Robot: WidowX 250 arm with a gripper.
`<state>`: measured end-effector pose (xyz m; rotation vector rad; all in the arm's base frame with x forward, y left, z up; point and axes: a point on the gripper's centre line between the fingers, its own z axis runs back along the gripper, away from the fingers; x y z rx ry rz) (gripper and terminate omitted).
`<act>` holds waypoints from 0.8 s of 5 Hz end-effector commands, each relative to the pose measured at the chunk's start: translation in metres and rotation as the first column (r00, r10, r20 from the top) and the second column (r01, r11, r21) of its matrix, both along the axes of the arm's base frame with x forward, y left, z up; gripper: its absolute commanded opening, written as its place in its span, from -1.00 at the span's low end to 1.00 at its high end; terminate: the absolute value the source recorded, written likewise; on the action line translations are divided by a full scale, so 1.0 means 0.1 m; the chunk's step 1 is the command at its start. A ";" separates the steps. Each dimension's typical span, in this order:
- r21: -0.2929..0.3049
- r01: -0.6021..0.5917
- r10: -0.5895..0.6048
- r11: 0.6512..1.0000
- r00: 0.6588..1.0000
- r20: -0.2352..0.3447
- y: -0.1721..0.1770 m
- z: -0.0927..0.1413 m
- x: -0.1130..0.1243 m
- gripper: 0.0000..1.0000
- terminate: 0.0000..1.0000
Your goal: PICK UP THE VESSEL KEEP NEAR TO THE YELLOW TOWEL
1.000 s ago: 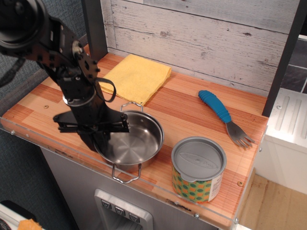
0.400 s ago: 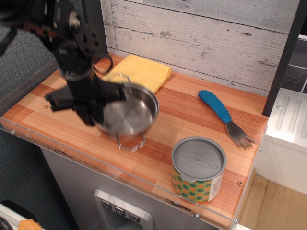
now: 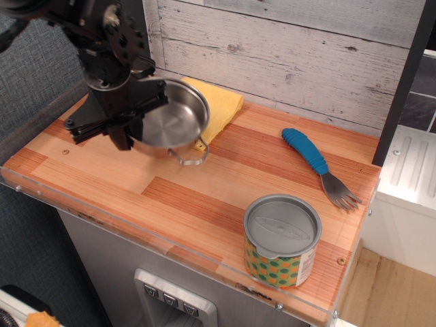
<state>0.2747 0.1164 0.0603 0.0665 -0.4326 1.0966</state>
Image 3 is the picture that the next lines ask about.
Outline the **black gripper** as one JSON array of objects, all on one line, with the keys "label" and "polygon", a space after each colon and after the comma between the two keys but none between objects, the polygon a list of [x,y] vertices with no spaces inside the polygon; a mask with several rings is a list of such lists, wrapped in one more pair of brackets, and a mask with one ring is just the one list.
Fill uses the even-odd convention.
[{"label": "black gripper", "polygon": [[168,103],[166,81],[129,75],[122,84],[91,87],[85,103],[64,121],[76,144],[100,134],[109,136],[120,151],[130,151],[132,141],[142,140],[146,113]]}]

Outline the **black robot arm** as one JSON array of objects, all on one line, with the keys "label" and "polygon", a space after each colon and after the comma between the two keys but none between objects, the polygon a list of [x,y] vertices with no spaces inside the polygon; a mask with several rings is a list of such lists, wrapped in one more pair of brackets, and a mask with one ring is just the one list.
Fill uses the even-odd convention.
[{"label": "black robot arm", "polygon": [[75,143],[102,134],[128,151],[142,136],[145,114],[168,103],[152,60],[135,64],[146,41],[119,1],[2,1],[1,13],[14,19],[1,34],[2,51],[37,18],[59,25],[77,49],[90,93],[64,122]]}]

